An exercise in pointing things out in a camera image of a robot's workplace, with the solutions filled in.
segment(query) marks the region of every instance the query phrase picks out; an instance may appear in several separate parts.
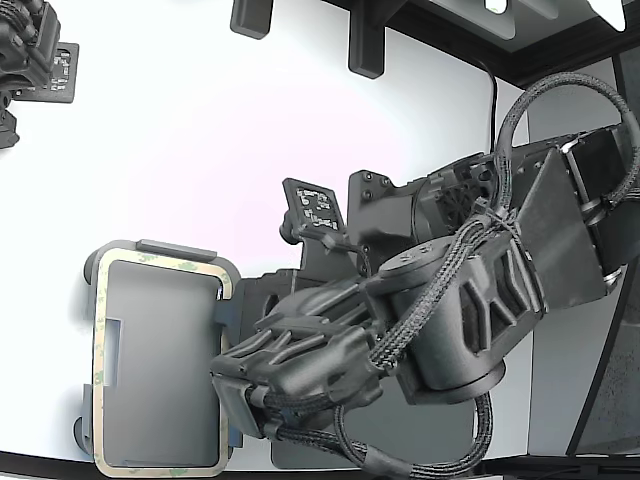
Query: black braided cable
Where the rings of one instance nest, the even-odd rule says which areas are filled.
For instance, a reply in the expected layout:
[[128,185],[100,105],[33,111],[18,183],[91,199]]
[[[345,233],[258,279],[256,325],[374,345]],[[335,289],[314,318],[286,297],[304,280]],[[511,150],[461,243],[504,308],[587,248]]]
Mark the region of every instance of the black braided cable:
[[[478,419],[477,434],[474,437],[473,445],[464,457],[455,462],[419,465],[411,464],[410,462],[393,458],[390,455],[382,454],[393,460],[393,462],[389,462],[389,465],[401,466],[395,472],[397,476],[406,476],[404,475],[404,472],[410,471],[411,474],[409,478],[415,480],[449,479],[468,473],[472,468],[477,466],[487,454],[491,444],[491,438],[493,435],[493,410],[491,407],[491,397],[488,393],[476,398],[475,402],[476,416]],[[336,430],[337,441],[339,442],[339,446],[345,457],[351,460],[351,462],[357,467],[367,469],[367,446],[360,442],[353,442],[347,436],[344,427],[344,407],[337,407],[334,410],[334,428]],[[335,448],[333,435],[326,433],[325,435],[326,436],[322,439],[318,439],[317,437],[305,437],[305,440],[307,442],[310,442],[312,439],[315,441],[327,442],[325,445],[326,448]],[[374,475],[388,473],[372,470],[367,471]]]
[[583,73],[557,73],[543,78],[529,87],[513,104],[500,128],[496,146],[496,170],[498,171],[499,185],[493,203],[494,210],[499,213],[502,213],[501,210],[503,212],[508,211],[511,205],[511,151],[513,137],[520,119],[527,108],[543,93],[567,85],[587,87],[606,97],[620,112],[622,121],[629,130],[633,149],[633,162],[620,185],[606,196],[606,200],[611,207],[618,205],[634,185],[638,172],[640,172],[640,127],[627,103],[613,87],[598,78]]
[[276,410],[290,409],[299,413],[315,413],[329,410],[334,407],[334,403],[325,394],[312,395],[309,397],[290,397],[268,393],[264,397],[264,406]]
[[345,456],[358,468],[364,467],[365,455],[356,450],[347,436],[344,425],[344,405],[338,405],[333,411],[333,429],[336,431],[340,448]]
[[420,293],[412,307],[371,350],[369,359],[380,369],[393,368],[406,347],[429,321],[440,299],[475,250],[476,243],[487,233],[488,222],[472,217],[456,233],[442,266]]

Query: braided cable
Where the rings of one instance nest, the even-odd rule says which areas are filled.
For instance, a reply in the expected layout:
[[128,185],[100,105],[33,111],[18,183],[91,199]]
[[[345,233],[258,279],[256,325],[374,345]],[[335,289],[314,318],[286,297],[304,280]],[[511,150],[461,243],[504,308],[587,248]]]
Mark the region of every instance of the braided cable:
[[640,127],[626,104],[622,96],[610,85],[602,80],[582,73],[557,73],[550,75],[534,83],[529,87],[513,104],[509,113],[500,128],[496,147],[496,170],[498,172],[499,184],[493,208],[498,211],[508,211],[512,197],[512,172],[511,172],[511,151],[515,129],[529,106],[543,93],[551,89],[577,85],[587,87],[606,97],[622,115],[623,123],[630,133],[633,162],[623,181],[611,193],[606,196],[606,200],[612,207],[620,203],[629,189],[635,183],[638,172],[640,172]]
[[312,395],[309,397],[290,397],[268,393],[264,397],[264,406],[276,410],[291,409],[299,413],[315,413],[333,408],[334,403],[325,394]]
[[371,350],[369,359],[378,368],[393,368],[395,362],[433,315],[440,299],[479,240],[489,233],[486,222],[473,217],[456,233],[442,266],[423,289],[412,307]]

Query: black mount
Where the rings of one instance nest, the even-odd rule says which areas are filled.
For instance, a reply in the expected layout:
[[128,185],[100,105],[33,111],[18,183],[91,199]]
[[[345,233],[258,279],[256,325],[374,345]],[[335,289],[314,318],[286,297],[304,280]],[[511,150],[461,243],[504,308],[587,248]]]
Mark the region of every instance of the black mount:
[[273,0],[233,0],[231,30],[260,40],[271,29]]
[[407,0],[356,0],[351,10],[349,70],[367,78],[384,73],[385,26]]
[[[384,73],[385,26],[408,0],[355,0],[349,27],[349,70],[367,78]],[[260,40],[271,29],[273,0],[234,0],[231,30]]]

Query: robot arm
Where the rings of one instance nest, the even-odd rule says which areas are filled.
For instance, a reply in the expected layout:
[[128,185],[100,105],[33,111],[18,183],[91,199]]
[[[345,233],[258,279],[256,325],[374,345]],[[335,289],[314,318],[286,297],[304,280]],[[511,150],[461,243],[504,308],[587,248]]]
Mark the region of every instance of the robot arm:
[[[525,92],[495,155],[399,188],[382,175],[352,175],[347,226],[331,191],[285,180],[280,232],[304,243],[302,269],[290,277],[292,293],[254,319],[257,333],[212,362],[232,425],[375,474],[449,478],[482,460],[492,432],[488,392],[504,376],[504,357],[546,313],[607,295],[640,252],[638,230],[626,227],[640,222],[640,205],[623,203],[636,196],[640,129],[610,87],[569,76]],[[530,97],[576,82],[626,108],[624,125],[512,150]],[[388,375],[410,404],[475,399],[469,454],[411,465],[349,440],[345,411],[375,401]],[[321,431],[331,423],[336,434]]]

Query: black cable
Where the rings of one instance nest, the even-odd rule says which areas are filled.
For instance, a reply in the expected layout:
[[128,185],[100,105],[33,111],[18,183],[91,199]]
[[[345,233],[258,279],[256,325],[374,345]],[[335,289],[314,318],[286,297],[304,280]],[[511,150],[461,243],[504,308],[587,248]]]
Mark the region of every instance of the black cable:
[[344,426],[344,405],[338,405],[333,411],[333,428],[336,431],[340,448],[345,456],[358,468],[364,467],[365,456],[354,448],[347,436]]
[[579,473],[579,470],[575,468],[565,468],[564,470],[545,473],[541,477],[536,477],[534,480],[547,480],[548,478],[555,477],[556,475],[562,475],[563,473]]
[[[250,398],[253,389],[247,390]],[[328,410],[334,407],[334,403],[325,394],[312,395],[309,397],[290,397],[268,393],[265,395],[263,403],[265,407],[275,410],[291,409],[299,413],[315,413]]]
[[520,95],[509,110],[500,128],[496,145],[498,189],[492,201],[492,208],[498,213],[508,211],[511,206],[511,151],[513,148],[515,129],[518,123],[520,123],[520,119],[529,106],[542,94],[549,90],[568,85],[587,87],[607,98],[620,112],[622,122],[629,131],[633,151],[633,162],[623,181],[606,196],[605,200],[614,208],[624,199],[629,189],[634,185],[638,172],[640,172],[640,126],[638,126],[638,121],[627,103],[613,87],[598,78],[582,73],[557,73],[534,83]]
[[498,107],[498,80],[493,74],[491,69],[480,59],[476,59],[476,62],[487,72],[491,79],[491,115],[489,116],[490,134],[489,134],[489,153],[493,153],[496,148],[496,109]]

